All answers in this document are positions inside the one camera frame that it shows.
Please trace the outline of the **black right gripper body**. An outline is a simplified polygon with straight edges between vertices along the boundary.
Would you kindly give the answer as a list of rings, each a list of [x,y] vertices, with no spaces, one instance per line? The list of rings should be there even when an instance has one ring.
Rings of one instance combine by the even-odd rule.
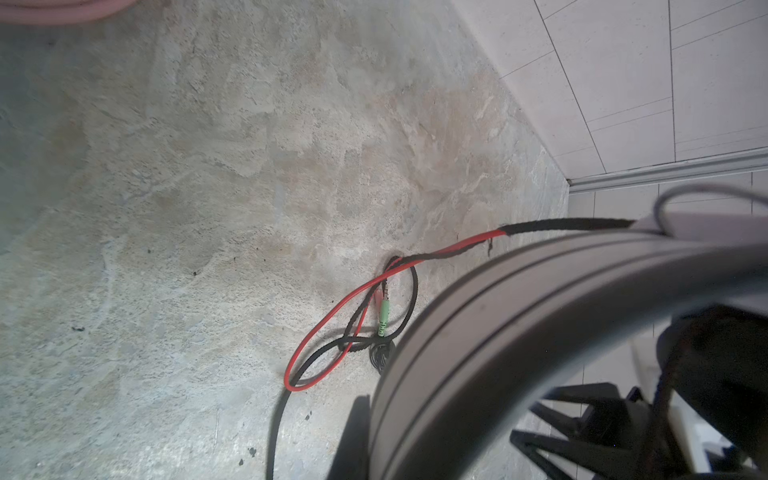
[[[583,404],[584,413],[571,417],[537,402],[531,413],[558,434],[514,430],[510,443],[550,479],[571,477],[552,456],[592,472],[596,479],[681,479],[690,467],[668,421],[671,397],[670,387],[658,388],[651,403],[637,387],[625,397],[611,383],[557,387],[547,400]]]

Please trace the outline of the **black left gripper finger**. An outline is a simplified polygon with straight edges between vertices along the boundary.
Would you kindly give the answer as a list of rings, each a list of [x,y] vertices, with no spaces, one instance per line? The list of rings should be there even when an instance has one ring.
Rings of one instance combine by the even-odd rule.
[[[328,480],[366,480],[368,478],[370,420],[370,397],[358,396],[352,404],[343,429],[327,476]]]

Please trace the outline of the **white black headphones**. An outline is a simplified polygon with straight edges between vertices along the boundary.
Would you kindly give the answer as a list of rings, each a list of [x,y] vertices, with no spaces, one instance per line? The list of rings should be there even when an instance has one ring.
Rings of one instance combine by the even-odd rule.
[[[438,296],[372,403],[372,479],[455,479],[575,369],[657,319],[767,291],[763,216],[670,212],[501,255]]]

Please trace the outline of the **pink headphones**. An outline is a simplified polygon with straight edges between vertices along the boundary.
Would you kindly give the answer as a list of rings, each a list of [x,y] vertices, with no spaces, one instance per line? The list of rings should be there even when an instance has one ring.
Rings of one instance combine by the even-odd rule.
[[[1,1],[1,23],[60,26],[86,23],[119,13],[136,0],[9,0]]]

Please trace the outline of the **aluminium corner post right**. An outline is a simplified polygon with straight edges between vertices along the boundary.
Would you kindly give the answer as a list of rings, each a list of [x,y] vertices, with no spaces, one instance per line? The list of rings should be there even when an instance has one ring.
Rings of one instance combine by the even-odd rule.
[[[570,192],[584,193],[645,186],[696,178],[709,178],[767,169],[767,148],[701,157],[622,172],[569,180]]]

